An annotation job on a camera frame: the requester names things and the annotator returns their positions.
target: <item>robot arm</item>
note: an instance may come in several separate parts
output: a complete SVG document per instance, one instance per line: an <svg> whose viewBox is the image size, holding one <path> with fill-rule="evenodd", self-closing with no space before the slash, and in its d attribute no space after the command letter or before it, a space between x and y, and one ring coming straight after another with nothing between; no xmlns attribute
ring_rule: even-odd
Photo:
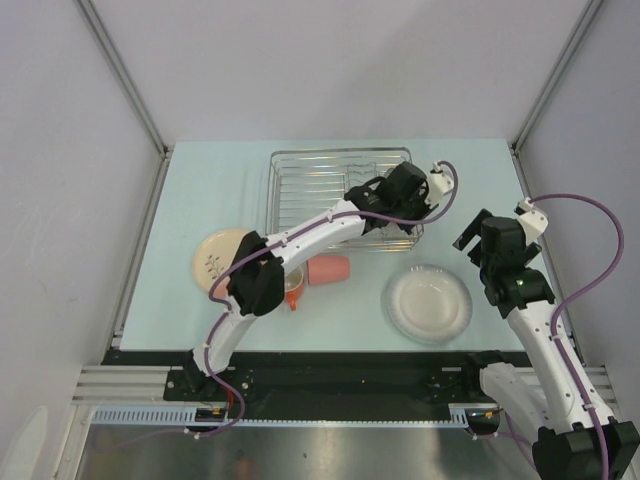
<svg viewBox="0 0 640 480"><path fill-rule="evenodd" d="M415 165L404 162L385 177L350 189L333 208L295 228L266 238L256 232L248 233L233 263L259 251L266 253L229 275L228 316L216 330L211 345L194 349L197 367L208 374L207 355L213 373L225 370L231 354L256 318L282 303L284 279L299 265L331 245L384 227L393 219L407 221L399 226L409 232L412 225L426 218L453 188L453 179L437 163L425 174Z"/></svg>
<svg viewBox="0 0 640 480"><path fill-rule="evenodd" d="M640 436L631 422L618 423L591 384L571 346L565 326L554 325L555 298L546 279L527 268L539 253L533 243L546 229L546 214L525 200L517 219L494 217L482 210L454 247L463 250L474 236L472 263L489 303L496 306L525 347L544 397L523 382L516 369L485 352L474 358L472 375L484 394L501 404L533 445L533 459L543 479L600 478L602 426L611 478L626 470Z"/></svg>

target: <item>plate with floral design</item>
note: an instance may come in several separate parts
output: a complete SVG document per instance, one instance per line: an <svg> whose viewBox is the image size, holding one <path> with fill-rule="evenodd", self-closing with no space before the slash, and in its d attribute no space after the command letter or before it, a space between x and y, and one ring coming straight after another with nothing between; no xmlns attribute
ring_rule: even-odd
<svg viewBox="0 0 640 480"><path fill-rule="evenodd" d="M231 266L242 238L249 233L244 228L231 228L214 233L200 244L191 261L193 278L209 293L213 282Z"/></svg>

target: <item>pink cup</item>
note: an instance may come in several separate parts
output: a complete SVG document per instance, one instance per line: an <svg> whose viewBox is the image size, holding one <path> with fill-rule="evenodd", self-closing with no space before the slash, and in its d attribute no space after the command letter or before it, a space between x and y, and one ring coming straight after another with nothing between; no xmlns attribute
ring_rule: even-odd
<svg viewBox="0 0 640 480"><path fill-rule="evenodd" d="M309 285L325 285L349 278L351 265L347 257L318 255L307 261L307 271Z"/></svg>

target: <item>white wall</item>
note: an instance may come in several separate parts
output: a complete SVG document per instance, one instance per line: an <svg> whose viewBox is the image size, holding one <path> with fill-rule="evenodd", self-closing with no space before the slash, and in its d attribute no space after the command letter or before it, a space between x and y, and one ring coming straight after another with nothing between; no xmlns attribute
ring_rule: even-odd
<svg viewBox="0 0 640 480"><path fill-rule="evenodd" d="M573 308L589 363L605 364L623 412L640 425L640 3L610 0L523 151L536 193L577 192L622 221L625 254L609 280ZM611 261L609 220L571 201L546 203L547 237L567 293Z"/></svg>
<svg viewBox="0 0 640 480"><path fill-rule="evenodd" d="M512 139L586 0L95 0L165 140Z"/></svg>
<svg viewBox="0 0 640 480"><path fill-rule="evenodd" d="M41 479L159 160L70 0L5 2L0 71L0 463L47 405Z"/></svg>

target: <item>floral pattern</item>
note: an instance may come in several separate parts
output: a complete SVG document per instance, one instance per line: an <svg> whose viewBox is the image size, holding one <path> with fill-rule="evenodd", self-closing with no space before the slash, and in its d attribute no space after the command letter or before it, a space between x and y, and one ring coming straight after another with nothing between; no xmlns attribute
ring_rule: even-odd
<svg viewBox="0 0 640 480"><path fill-rule="evenodd" d="M220 256L213 257L213 254L207 257L207 261L204 263L207 272L211 276L211 280L215 280L224 272L227 268L224 265L220 265Z"/></svg>

